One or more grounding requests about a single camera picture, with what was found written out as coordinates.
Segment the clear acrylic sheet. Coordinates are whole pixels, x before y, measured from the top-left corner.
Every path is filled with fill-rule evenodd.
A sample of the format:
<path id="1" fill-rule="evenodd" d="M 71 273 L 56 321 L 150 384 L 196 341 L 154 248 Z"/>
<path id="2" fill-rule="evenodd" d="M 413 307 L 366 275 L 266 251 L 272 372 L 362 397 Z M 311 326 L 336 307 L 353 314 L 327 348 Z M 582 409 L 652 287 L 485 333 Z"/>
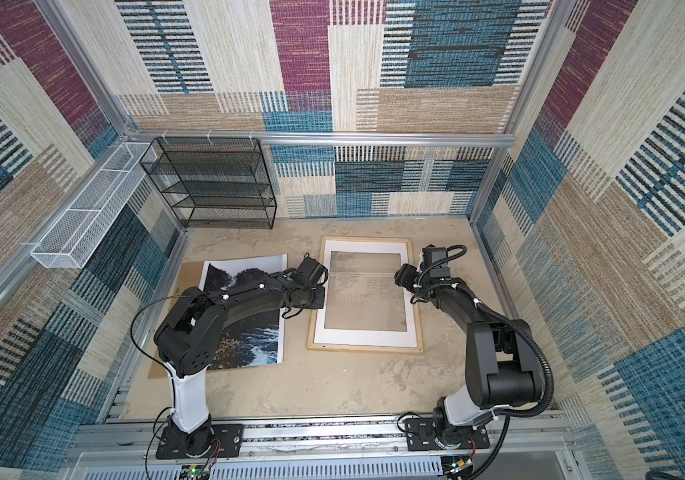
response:
<path id="1" fill-rule="evenodd" d="M 404 290 L 394 283 L 395 253 L 332 252 L 326 328 L 404 332 Z"/>

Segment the colour landscape photo underneath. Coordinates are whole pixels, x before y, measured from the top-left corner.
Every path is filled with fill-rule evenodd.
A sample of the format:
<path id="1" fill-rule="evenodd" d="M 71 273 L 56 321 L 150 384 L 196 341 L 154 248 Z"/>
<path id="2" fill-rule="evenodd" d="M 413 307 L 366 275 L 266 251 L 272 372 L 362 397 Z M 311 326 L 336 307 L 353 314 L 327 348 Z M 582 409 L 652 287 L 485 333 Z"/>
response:
<path id="1" fill-rule="evenodd" d="M 200 289 L 216 293 L 232 290 L 286 267 L 286 254 L 206 261 L 202 267 Z M 220 347 L 208 370 L 274 365 L 282 362 L 282 355 L 284 320 L 278 310 L 266 311 L 224 328 Z"/>

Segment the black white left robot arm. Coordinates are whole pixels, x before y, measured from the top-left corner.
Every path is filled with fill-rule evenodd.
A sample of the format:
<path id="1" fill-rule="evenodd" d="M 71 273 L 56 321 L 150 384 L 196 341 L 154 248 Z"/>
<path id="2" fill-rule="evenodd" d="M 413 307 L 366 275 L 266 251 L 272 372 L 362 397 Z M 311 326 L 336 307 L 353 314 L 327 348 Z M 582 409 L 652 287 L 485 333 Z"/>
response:
<path id="1" fill-rule="evenodd" d="M 324 280 L 295 280 L 282 272 L 218 293 L 197 287 L 184 290 L 154 333 L 172 390 L 172 418 L 164 430 L 164 445 L 182 458 L 202 457 L 214 449 L 206 369 L 226 327 L 268 311 L 320 310 L 324 294 Z"/>

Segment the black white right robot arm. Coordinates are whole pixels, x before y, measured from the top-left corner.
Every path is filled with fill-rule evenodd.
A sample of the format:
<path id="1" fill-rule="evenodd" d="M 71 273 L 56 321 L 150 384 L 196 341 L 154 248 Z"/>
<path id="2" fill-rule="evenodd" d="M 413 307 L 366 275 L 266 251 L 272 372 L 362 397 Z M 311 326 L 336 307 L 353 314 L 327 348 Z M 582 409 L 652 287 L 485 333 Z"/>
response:
<path id="1" fill-rule="evenodd" d="M 465 334 L 464 386 L 432 414 L 436 440 L 452 448 L 499 416 L 532 418 L 548 410 L 554 375 L 529 325 L 489 308 L 458 278 L 421 280 L 404 264 L 394 283 L 448 315 Z"/>

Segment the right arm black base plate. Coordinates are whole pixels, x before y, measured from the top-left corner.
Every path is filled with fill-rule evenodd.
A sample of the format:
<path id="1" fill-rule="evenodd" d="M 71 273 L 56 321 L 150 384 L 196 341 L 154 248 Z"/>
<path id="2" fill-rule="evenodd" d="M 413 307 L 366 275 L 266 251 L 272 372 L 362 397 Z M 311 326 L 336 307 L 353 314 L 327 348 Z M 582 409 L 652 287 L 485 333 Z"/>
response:
<path id="1" fill-rule="evenodd" d="M 396 420 L 396 427 L 405 435 L 409 451 L 428 450 L 478 450 L 490 448 L 487 433 L 470 427 L 448 428 L 443 436 L 436 432 L 431 418 L 406 413 Z"/>

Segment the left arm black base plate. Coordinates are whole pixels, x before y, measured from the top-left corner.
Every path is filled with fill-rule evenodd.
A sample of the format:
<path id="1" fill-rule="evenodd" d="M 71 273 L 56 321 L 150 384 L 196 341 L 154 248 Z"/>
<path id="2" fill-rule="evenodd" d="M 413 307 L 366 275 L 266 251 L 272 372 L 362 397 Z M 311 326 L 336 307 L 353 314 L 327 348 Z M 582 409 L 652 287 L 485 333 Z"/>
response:
<path id="1" fill-rule="evenodd" d="M 180 430 L 170 421 L 156 447 L 156 460 L 198 460 L 234 458 L 242 448 L 242 424 L 202 424 L 192 433 Z"/>

